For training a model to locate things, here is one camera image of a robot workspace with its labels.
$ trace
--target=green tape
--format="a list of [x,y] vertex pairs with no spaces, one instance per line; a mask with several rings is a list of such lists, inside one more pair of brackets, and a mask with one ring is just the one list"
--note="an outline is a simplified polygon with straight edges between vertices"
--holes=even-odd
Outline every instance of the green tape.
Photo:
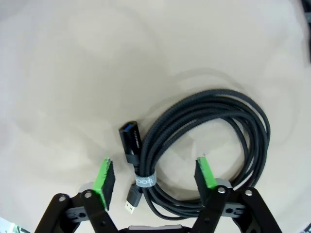
[[108,209],[108,206],[106,205],[105,197],[103,194],[103,186],[107,178],[107,173],[108,173],[110,164],[111,164],[111,160],[109,158],[104,159],[101,165],[101,168],[99,170],[99,173],[97,175],[96,181],[94,182],[94,185],[93,185],[94,192],[100,195],[104,208],[106,210]]
[[207,159],[205,157],[199,157],[197,158],[197,161],[204,176],[206,186],[210,189],[214,189],[217,186],[217,182],[213,176],[212,170],[208,165]]

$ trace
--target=screw hole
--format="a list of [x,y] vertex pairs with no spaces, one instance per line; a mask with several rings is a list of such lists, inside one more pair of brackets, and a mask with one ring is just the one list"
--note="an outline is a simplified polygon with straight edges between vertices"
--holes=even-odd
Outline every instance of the screw hole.
[[86,214],[85,213],[80,213],[79,217],[86,217]]
[[232,213],[232,212],[233,212],[233,209],[228,208],[228,209],[226,209],[226,210],[225,210],[225,212],[226,212],[227,214],[230,214],[230,213]]

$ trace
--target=white surface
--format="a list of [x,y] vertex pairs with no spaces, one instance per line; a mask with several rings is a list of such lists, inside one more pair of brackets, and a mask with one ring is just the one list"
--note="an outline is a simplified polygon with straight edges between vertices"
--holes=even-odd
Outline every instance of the white surface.
[[[182,97],[226,87],[265,110],[272,136],[257,189],[284,233],[302,230],[311,221],[306,42],[289,0],[1,0],[0,216],[33,232],[52,196],[75,195],[109,155],[117,179],[109,214],[119,228],[191,226],[159,219],[145,200],[126,212],[134,175],[118,127],[135,119],[144,135]],[[243,160],[231,128],[205,124],[161,158],[169,192],[197,196],[194,159],[203,153],[222,178]],[[222,219],[216,232],[228,229],[238,232]]]

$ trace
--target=silver screw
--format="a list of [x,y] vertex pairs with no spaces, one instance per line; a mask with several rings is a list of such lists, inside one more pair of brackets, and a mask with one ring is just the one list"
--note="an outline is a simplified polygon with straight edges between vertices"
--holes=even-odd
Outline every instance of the silver screw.
[[90,198],[90,197],[92,196],[92,193],[91,193],[91,192],[87,192],[87,193],[84,194],[84,196],[85,196],[86,198]]
[[64,201],[64,200],[66,200],[66,197],[64,195],[62,195],[58,200],[59,201]]
[[253,195],[253,192],[251,190],[246,190],[245,195],[251,196],[251,195]]
[[225,193],[225,189],[223,187],[218,188],[219,193]]

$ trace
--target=coiled black cable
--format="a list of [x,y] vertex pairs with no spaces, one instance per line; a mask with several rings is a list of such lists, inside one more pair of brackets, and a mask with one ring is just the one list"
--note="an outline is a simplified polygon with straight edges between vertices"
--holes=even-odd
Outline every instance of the coiled black cable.
[[[152,175],[162,154],[179,137],[194,127],[217,118],[225,120],[233,127],[244,151],[244,165],[237,177],[231,180],[232,186],[236,187],[241,183],[241,187],[254,186],[262,174],[267,158],[269,121],[264,111],[251,98],[227,89],[207,90],[189,96],[160,116],[143,139],[140,176]],[[243,129],[249,138],[248,146]],[[158,184],[142,190],[151,210],[163,219],[198,217],[198,212],[202,209],[199,199],[176,200]],[[154,203],[177,217],[161,214]]]

